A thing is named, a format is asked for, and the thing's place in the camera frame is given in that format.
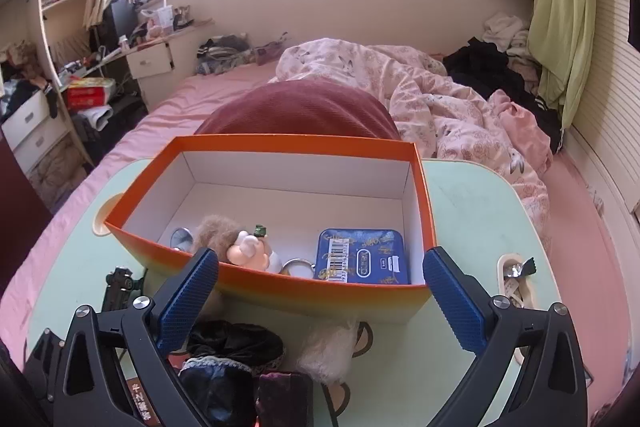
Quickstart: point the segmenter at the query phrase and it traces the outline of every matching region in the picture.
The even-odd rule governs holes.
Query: blue gripper pad
[[[479,287],[472,288],[473,293],[477,295],[480,290],[486,295],[487,303],[489,295],[476,279],[462,273],[442,247],[431,248],[424,254],[422,272],[462,349],[480,355],[487,344],[490,317],[486,316],[487,310],[482,313],[464,286],[472,280]]]
[[[183,270],[174,277],[181,278],[184,275]],[[218,258],[212,250],[207,250],[196,265],[191,267],[190,273],[184,278],[184,282],[175,291],[173,298],[170,298],[164,311],[158,317],[156,346],[161,356],[165,357],[170,352],[182,347],[217,280]],[[156,295],[160,294],[163,289],[164,285]]]

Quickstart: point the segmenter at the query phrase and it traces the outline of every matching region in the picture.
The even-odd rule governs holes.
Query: barcode
[[[329,239],[326,279],[328,281],[347,282],[348,269],[349,239]]]

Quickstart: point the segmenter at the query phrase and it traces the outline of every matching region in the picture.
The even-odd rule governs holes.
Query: floral blanket
[[[327,78],[363,89],[388,108],[403,140],[423,158],[469,160],[514,188],[547,253],[549,198],[513,147],[492,106],[447,77],[442,63],[407,46],[361,46],[320,39],[284,52],[271,82]]]

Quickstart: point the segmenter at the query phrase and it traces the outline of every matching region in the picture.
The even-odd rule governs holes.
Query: white drawer
[[[62,118],[47,118],[14,151],[22,172],[29,172],[67,132]]]
[[[171,71],[171,54],[164,43],[127,55],[127,62],[133,78],[145,78]]]
[[[49,118],[49,105],[44,93],[38,90],[2,124],[2,133],[11,150],[15,151],[20,142],[46,118]]]

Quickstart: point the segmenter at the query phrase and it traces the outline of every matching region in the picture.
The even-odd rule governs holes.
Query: maroon cushion
[[[196,134],[324,134],[399,140],[369,93],[330,80],[266,84],[223,105]]]

